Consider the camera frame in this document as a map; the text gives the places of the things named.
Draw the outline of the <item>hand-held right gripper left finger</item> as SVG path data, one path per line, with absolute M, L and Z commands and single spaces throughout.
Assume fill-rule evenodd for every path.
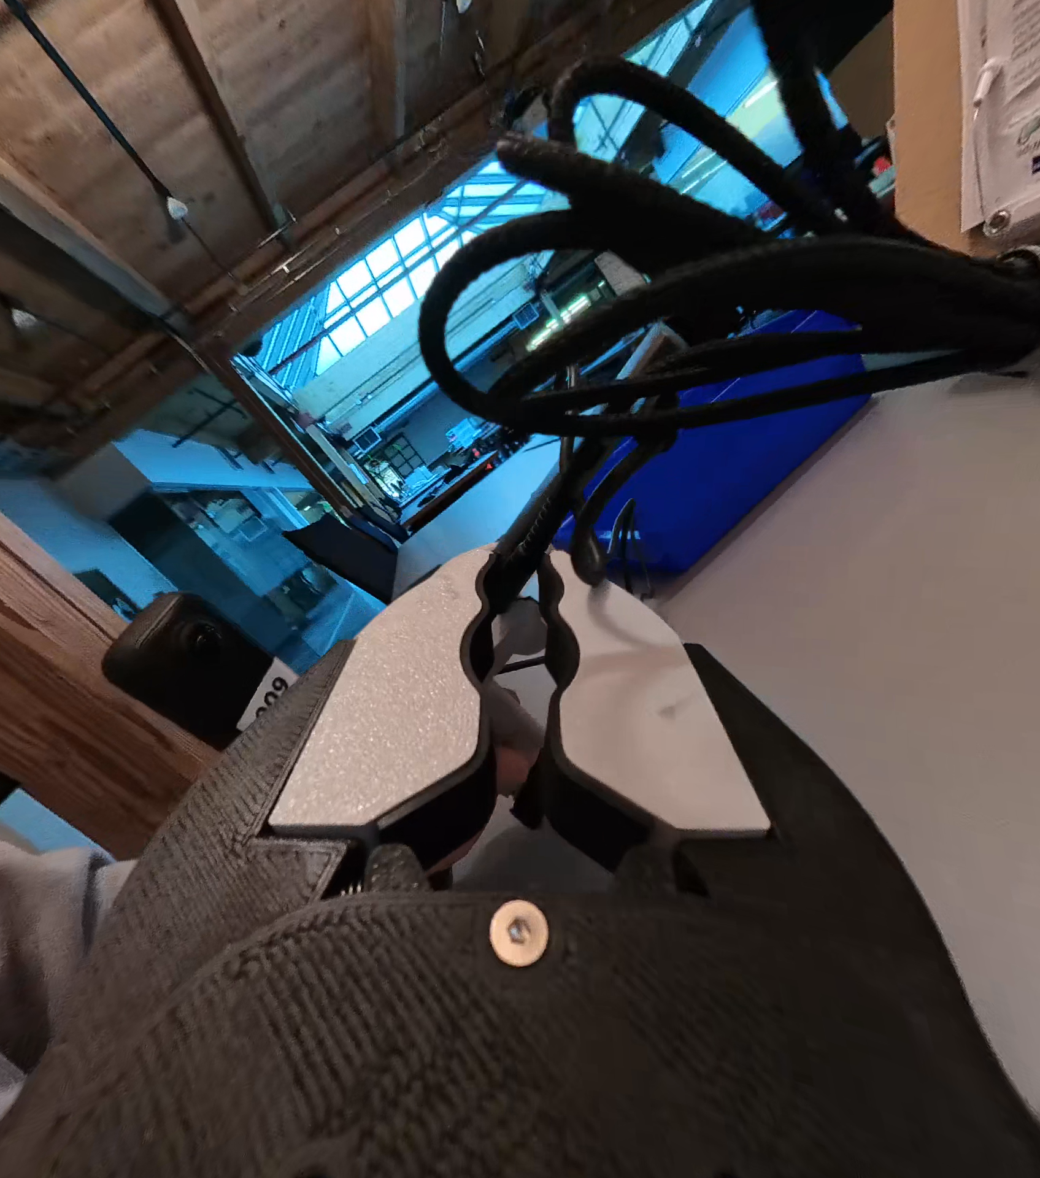
M 482 696 L 494 556 L 454 558 L 364 628 L 267 818 L 276 837 L 408 847 L 432 872 L 481 834 L 497 797 Z

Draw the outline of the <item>grey desk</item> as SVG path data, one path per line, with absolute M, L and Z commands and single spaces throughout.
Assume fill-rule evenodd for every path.
M 1040 378 L 884 394 L 655 608 L 865 805 L 1040 1117 Z

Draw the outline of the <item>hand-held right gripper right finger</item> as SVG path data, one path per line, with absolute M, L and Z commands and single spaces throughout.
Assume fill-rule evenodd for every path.
M 763 803 L 671 626 L 562 551 L 538 585 L 554 690 L 536 790 L 552 830 L 610 872 L 635 847 L 764 839 Z

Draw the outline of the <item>blue plastic bin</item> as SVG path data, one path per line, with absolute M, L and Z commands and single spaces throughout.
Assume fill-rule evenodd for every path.
M 786 312 L 746 338 L 771 345 L 798 333 L 838 333 L 854 326 L 824 312 Z M 844 354 L 697 387 L 683 407 L 738 402 L 769 392 L 862 375 L 861 356 Z M 807 464 L 868 404 L 866 396 L 818 407 L 682 431 L 675 447 L 656 457 L 622 486 L 596 524 L 607 550 L 607 574 L 645 567 L 663 580 L 682 576 L 751 515 L 778 486 Z M 618 523 L 634 502 L 633 522 Z

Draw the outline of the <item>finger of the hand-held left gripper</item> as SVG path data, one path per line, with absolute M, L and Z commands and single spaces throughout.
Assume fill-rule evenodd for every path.
M 546 646 L 546 621 L 536 598 L 518 598 L 492 621 L 493 663 L 498 675 L 513 659 L 535 657 Z

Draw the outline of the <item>person's left hand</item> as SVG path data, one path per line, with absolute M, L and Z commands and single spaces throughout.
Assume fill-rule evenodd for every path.
M 514 693 L 497 685 L 484 698 L 484 712 L 495 755 L 498 796 L 513 797 L 540 756 L 545 729 Z

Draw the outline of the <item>wooden document stand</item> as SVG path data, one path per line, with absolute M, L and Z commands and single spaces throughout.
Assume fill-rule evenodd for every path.
M 894 212 L 921 237 L 991 257 L 981 230 L 960 229 L 962 86 L 954 2 L 895 2 L 893 16 Z

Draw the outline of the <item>wooden pillar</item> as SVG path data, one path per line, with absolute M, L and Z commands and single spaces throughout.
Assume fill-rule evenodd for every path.
M 104 677 L 124 630 L 0 511 L 0 772 L 129 859 L 218 755 Z

